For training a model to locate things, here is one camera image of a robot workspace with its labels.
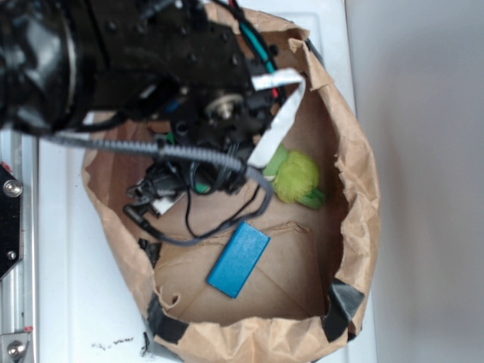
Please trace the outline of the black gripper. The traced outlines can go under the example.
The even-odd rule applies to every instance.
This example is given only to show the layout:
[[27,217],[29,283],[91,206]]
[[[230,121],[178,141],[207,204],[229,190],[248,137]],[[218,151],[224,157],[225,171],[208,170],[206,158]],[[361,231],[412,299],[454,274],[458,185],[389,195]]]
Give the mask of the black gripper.
[[169,159],[155,162],[131,189],[137,200],[125,213],[140,227],[149,226],[146,212],[161,216],[196,183],[210,186],[207,194],[238,192],[248,169],[261,173],[287,134],[287,71],[254,76],[254,93],[243,98],[227,94],[208,104],[202,119],[172,124],[175,144],[166,146]]

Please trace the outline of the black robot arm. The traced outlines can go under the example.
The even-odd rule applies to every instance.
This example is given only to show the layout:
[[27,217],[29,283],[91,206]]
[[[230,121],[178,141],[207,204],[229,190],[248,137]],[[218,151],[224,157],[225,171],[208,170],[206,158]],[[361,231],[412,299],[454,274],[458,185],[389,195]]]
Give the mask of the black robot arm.
[[167,120],[173,144],[88,143],[154,159],[124,213],[145,228],[159,197],[254,181],[260,215],[273,190],[251,156],[286,94],[256,86],[277,71],[273,51],[237,2],[220,6],[235,27],[211,20],[201,1],[3,1],[1,127],[79,145],[80,132]]

